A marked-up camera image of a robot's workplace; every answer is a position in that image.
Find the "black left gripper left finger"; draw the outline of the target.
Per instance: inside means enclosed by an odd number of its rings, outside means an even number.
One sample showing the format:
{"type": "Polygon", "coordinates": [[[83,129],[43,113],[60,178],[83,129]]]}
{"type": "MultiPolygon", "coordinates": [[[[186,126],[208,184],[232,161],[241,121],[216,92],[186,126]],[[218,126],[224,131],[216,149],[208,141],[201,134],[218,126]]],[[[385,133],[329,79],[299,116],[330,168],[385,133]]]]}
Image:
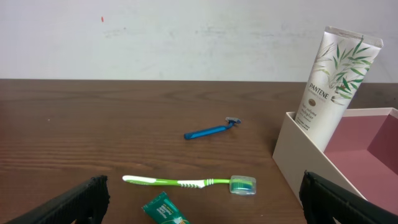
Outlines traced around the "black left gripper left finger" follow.
{"type": "Polygon", "coordinates": [[[7,224],[101,224],[110,199],[107,180],[105,175],[92,177],[7,224]]]}

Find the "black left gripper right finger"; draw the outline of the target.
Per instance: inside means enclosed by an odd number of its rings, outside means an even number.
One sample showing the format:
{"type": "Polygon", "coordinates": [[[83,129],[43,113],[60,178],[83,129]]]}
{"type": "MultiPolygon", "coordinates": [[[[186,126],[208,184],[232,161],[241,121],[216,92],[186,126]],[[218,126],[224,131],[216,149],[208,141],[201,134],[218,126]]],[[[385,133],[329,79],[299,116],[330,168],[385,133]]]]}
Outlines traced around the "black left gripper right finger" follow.
{"type": "Polygon", "coordinates": [[[397,215],[307,170],[300,186],[299,199],[308,224],[397,223],[397,215]]]}

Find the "green and red toothpaste tube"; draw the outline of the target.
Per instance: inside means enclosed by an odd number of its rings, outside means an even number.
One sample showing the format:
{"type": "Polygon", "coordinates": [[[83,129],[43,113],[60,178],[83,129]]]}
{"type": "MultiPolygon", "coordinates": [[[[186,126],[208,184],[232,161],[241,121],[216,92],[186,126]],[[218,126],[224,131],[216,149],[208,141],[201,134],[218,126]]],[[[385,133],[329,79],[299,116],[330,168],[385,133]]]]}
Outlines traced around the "green and red toothpaste tube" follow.
{"type": "Polygon", "coordinates": [[[142,209],[159,224],[190,224],[165,192],[145,204],[142,209]]]}

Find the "green and white toothbrush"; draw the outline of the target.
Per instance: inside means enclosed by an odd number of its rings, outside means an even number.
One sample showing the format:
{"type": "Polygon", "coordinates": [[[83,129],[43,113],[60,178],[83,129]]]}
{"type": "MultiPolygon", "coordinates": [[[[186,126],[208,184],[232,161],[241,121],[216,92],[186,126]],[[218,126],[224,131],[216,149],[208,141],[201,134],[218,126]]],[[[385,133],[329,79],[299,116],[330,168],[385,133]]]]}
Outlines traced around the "green and white toothbrush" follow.
{"type": "Polygon", "coordinates": [[[153,186],[179,186],[185,188],[202,189],[207,186],[216,184],[226,184],[229,186],[231,194],[236,195],[255,195],[256,179],[253,177],[246,177],[240,175],[233,175],[230,179],[202,179],[202,180],[172,180],[172,179],[157,179],[152,177],[141,177],[136,175],[124,175],[122,180],[137,185],[153,185],[153,186]]]}

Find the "white Pantene tube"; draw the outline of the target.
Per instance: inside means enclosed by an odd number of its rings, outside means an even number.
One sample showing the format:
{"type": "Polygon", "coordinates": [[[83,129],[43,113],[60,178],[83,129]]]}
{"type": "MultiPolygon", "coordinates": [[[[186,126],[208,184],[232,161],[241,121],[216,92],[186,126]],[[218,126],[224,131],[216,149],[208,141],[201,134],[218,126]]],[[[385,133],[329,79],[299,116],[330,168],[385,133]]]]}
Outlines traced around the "white Pantene tube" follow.
{"type": "Polygon", "coordinates": [[[320,151],[383,47],[383,41],[327,26],[312,65],[295,122],[320,151]]]}

